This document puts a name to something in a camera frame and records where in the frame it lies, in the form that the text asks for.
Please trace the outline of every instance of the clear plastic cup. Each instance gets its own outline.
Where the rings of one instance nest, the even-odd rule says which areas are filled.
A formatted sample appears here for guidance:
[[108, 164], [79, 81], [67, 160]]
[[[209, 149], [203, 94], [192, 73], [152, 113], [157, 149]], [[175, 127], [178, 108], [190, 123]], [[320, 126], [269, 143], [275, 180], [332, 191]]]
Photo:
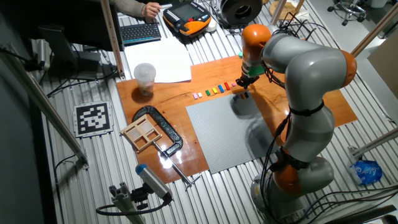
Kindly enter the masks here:
[[143, 96], [151, 96], [154, 93], [155, 76], [156, 69], [149, 63], [141, 63], [135, 67], [134, 77]]

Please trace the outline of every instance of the metal table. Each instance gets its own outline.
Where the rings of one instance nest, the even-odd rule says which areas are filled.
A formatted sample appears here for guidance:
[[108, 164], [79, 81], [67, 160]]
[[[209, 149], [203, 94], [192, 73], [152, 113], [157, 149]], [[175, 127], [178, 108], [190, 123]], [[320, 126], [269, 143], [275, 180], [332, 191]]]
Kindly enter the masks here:
[[[271, 2], [263, 6], [262, 12], [255, 22], [269, 23]], [[308, 1], [304, 3], [302, 9], [309, 12], [310, 22], [324, 26]], [[161, 16], [162, 13], [157, 17], [160, 22], [160, 33], [163, 39], [169, 38], [172, 34], [165, 27]], [[127, 26], [142, 22], [120, 14], [119, 23], [121, 26]], [[336, 42], [322, 28], [318, 28], [308, 41], [336, 47]], [[228, 35], [227, 30], [218, 26], [215, 33], [199, 35], [189, 40], [185, 47], [189, 51], [192, 65], [194, 65], [238, 54], [241, 51], [241, 37], [240, 35]], [[45, 48], [44, 54], [49, 55], [50, 50]], [[113, 55], [108, 55], [112, 63], [116, 64]], [[128, 67], [124, 54], [122, 54], [122, 61], [126, 79], [131, 79], [131, 68]], [[49, 93], [59, 86], [61, 81], [45, 80], [42, 88], [44, 92]], [[108, 81], [99, 80], [76, 85], [64, 89], [50, 99], [70, 130], [73, 130], [72, 113], [75, 105], [109, 100], [113, 104], [112, 111], [115, 115], [113, 116], [113, 132], [92, 138], [77, 139], [87, 154], [90, 165], [88, 170], [76, 166], [76, 158], [61, 164], [57, 169], [60, 181], [60, 201], [55, 191], [54, 173], [50, 170], [59, 223], [62, 223], [61, 214], [63, 214], [65, 223], [128, 223], [125, 217], [105, 217], [95, 213], [96, 207], [111, 204], [111, 194], [108, 190], [110, 185], [118, 185], [122, 181], [126, 182], [130, 189], [142, 185], [142, 180], [134, 172], [135, 166], [137, 166], [136, 155], [131, 145], [118, 133], [126, 127], [127, 123], [116, 82], [120, 82], [120, 80], [114, 78]], [[304, 199], [309, 203], [332, 191], [362, 189], [353, 183], [348, 173], [351, 161], [346, 148], [349, 145], [363, 146], [394, 128], [384, 119], [382, 111], [377, 106], [379, 102], [371, 97], [373, 93], [368, 90], [369, 88], [365, 88], [366, 85], [362, 79], [356, 77], [349, 86], [341, 90], [356, 113], [358, 121], [336, 128], [331, 143], [320, 154], [331, 162], [335, 170], [335, 181], [318, 192], [306, 195]], [[55, 163], [57, 163], [73, 155], [73, 152], [54, 127], [48, 123], [46, 117], [43, 116], [47, 153], [49, 158], [53, 155]], [[377, 161], [384, 171], [381, 181], [368, 186], [368, 189], [387, 187], [397, 182], [398, 166], [395, 161], [398, 161], [398, 154], [394, 150], [396, 148], [398, 148], [397, 141], [391, 140], [364, 154], [365, 159]], [[49, 159], [49, 166], [54, 166], [51, 159]], [[208, 171], [202, 172], [202, 178], [187, 191], [185, 191], [184, 183], [181, 180], [167, 184], [172, 190], [174, 202], [171, 203], [171, 206], [143, 215], [143, 217], [147, 223], [263, 223], [264, 217], [256, 210], [249, 192], [252, 179], [261, 172], [261, 169], [262, 163], [258, 159], [213, 175], [210, 175]], [[362, 196], [364, 194], [337, 195], [330, 197], [329, 200], [347, 200]], [[151, 195], [147, 203], [150, 208], [161, 204], [155, 195]], [[365, 205], [362, 203], [351, 204], [349, 207], [341, 206], [335, 210], [337, 213], [334, 215], [338, 216]]]

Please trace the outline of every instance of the computer keyboard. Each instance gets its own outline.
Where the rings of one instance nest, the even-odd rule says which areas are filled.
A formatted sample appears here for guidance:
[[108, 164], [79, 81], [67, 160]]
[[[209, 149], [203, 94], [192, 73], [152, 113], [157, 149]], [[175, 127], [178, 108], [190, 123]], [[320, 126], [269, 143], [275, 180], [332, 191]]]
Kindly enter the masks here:
[[157, 24], [137, 24], [120, 27], [125, 46], [160, 40]]

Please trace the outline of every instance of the silver pole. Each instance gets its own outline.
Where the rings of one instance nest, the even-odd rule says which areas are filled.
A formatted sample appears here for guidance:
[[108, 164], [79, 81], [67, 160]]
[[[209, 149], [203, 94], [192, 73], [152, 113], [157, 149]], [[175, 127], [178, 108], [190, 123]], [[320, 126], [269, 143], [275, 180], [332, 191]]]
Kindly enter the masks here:
[[87, 155], [80, 148], [73, 134], [59, 117], [54, 107], [51, 105], [47, 96], [43, 93], [41, 87], [31, 73], [27, 73], [21, 64], [21, 61], [7, 53], [0, 52], [0, 59], [6, 64], [8, 69], [15, 75], [19, 83], [25, 88], [29, 97], [40, 108], [43, 114], [49, 119], [53, 127], [58, 131], [61, 138], [68, 144], [70, 149], [77, 155], [79, 160], [88, 165]]
[[274, 26], [279, 20], [279, 16], [282, 13], [282, 10], [284, 9], [286, 4], [286, 0], [279, 0], [278, 5], [276, 6], [274, 15], [271, 18], [271, 21], [269, 22], [270, 25]]
[[365, 152], [368, 152], [375, 147], [380, 146], [381, 144], [390, 141], [391, 139], [394, 139], [398, 137], [398, 128], [393, 129], [392, 131], [387, 132], [386, 134], [383, 134], [382, 136], [378, 137], [377, 139], [373, 140], [369, 144], [366, 144], [365, 146], [355, 149], [353, 156], [354, 158], [358, 158], [359, 156], [362, 156]]
[[116, 37], [116, 31], [113, 26], [113, 19], [111, 8], [108, 0], [101, 0], [102, 12], [105, 17], [106, 28], [108, 28], [109, 39], [111, 40], [112, 50], [114, 58], [116, 60], [116, 66], [118, 67], [119, 76], [124, 78], [124, 69], [122, 64], [122, 57], [120, 56], [118, 38]]
[[357, 57], [366, 46], [372, 42], [372, 40], [380, 33], [383, 28], [391, 21], [391, 19], [396, 16], [398, 13], [398, 4], [395, 4], [394, 7], [380, 20], [380, 22], [376, 25], [376, 27], [367, 34], [367, 36], [355, 47], [355, 49], [351, 52], [354, 57]]

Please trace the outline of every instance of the person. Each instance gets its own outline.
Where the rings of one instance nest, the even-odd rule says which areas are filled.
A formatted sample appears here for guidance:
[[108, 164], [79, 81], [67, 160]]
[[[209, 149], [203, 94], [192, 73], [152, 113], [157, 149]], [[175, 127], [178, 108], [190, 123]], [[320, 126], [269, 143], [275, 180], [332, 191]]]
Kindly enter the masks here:
[[123, 14], [154, 19], [160, 12], [162, 6], [157, 2], [148, 2], [147, 4], [135, 0], [114, 0], [115, 5]]

